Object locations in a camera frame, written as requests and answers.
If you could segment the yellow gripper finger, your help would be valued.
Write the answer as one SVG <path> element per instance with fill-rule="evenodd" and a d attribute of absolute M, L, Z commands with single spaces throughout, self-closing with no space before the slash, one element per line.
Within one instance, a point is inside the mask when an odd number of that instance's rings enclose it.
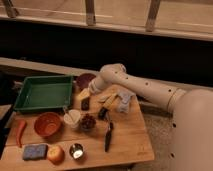
<path fill-rule="evenodd" d="M 86 98 L 88 98 L 90 96 L 90 91 L 88 88 L 84 88 L 78 95 L 77 95 L 77 99 L 79 101 L 82 101 Z"/>

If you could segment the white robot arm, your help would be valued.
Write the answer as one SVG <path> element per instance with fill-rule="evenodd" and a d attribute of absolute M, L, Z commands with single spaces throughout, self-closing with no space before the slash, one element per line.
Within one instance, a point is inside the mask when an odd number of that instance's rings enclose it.
<path fill-rule="evenodd" d="M 91 94 L 120 85 L 172 113 L 171 171 L 213 171 L 213 91 L 131 76 L 122 64 L 105 65 L 96 77 L 82 74 L 77 83 Z"/>

